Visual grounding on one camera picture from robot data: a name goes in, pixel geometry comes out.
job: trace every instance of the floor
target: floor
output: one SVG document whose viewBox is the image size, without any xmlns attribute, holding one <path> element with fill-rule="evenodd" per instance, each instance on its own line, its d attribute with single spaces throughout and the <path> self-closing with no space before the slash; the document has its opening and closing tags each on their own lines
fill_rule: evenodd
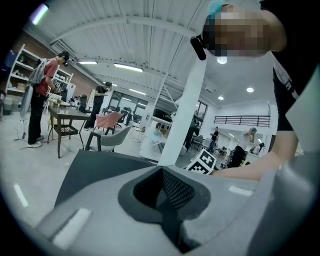
<svg viewBox="0 0 320 256">
<path fill-rule="evenodd" d="M 28 148 L 29 117 L 28 113 L 25 121 L 21 121 L 20 113 L 12 112 L 0 121 L 0 184 L 2 194 L 16 217 L 35 227 L 53 209 L 60 186 L 78 150 L 82 149 L 82 144 L 78 135 L 71 139 L 63 137 L 61 158 L 58 159 L 58 135 L 54 132 L 53 140 L 46 142 L 49 115 L 43 113 L 41 130 L 45 141 L 39 148 Z M 80 129 L 82 124 L 83 121 L 76 120 L 72 123 L 77 129 Z M 24 131 L 26 138 L 16 140 L 22 138 Z M 81 132 L 84 146 L 90 132 Z M 139 157 L 141 144 L 132 142 L 129 139 L 130 133 L 131 131 L 121 145 L 115 147 L 115 152 Z M 91 143 L 97 143 L 95 137 Z M 178 158 L 176 165 L 186 167 L 196 154 L 196 148 L 191 148 L 186 155 Z"/>
</svg>

